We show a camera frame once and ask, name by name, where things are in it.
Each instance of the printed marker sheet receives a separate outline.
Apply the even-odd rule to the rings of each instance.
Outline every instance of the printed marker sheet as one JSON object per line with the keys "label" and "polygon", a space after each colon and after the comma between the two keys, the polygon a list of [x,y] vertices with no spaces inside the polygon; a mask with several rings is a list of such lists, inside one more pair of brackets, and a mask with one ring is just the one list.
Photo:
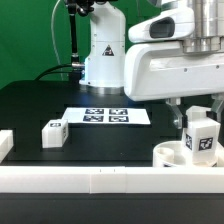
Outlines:
{"label": "printed marker sheet", "polygon": [[150,124],[145,109],[132,108],[69,107],[66,109],[62,119],[68,120],[68,123]]}

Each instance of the black table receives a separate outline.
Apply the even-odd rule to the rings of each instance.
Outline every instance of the black table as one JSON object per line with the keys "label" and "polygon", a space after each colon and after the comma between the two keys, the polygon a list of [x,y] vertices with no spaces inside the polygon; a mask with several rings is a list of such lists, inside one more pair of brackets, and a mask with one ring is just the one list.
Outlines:
{"label": "black table", "polygon": [[[19,81],[0,91],[0,129],[15,146],[1,166],[151,166],[153,147],[179,140],[164,101],[87,94],[71,82]],[[181,109],[211,106],[210,96],[183,99]],[[145,108],[144,125],[70,124],[62,148],[43,150],[41,130],[67,107]],[[0,194],[0,223],[223,223],[222,194]]]}

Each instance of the green backdrop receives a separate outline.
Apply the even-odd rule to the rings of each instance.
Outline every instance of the green backdrop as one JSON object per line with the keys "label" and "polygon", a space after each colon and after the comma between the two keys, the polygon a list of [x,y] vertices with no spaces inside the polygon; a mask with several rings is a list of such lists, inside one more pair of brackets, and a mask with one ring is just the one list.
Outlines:
{"label": "green backdrop", "polygon": [[[0,88],[16,80],[33,80],[57,65],[51,37],[51,16],[57,0],[0,1]],[[127,20],[127,30],[159,13],[147,0],[113,2]],[[77,16],[78,50],[82,59],[89,54],[89,18]],[[70,28],[62,0],[55,17],[55,37],[62,63],[70,62]],[[126,50],[131,43],[126,38]]]}

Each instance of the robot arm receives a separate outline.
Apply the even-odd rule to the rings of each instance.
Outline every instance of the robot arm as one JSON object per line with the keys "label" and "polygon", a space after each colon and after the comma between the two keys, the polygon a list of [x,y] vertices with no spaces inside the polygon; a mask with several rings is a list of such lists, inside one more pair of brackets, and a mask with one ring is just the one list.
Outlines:
{"label": "robot arm", "polygon": [[78,12],[80,16],[87,16],[90,12],[94,11],[93,4],[105,3],[108,1],[117,1],[117,0],[64,0],[65,5],[68,7],[69,14],[75,14]]}
{"label": "robot arm", "polygon": [[[129,30],[129,39],[140,44],[126,54],[126,95],[141,101],[218,94],[212,112],[220,120],[224,99],[224,1],[150,2],[161,4],[162,12]],[[167,104],[177,117],[177,127],[182,128],[176,104],[170,100]]]}

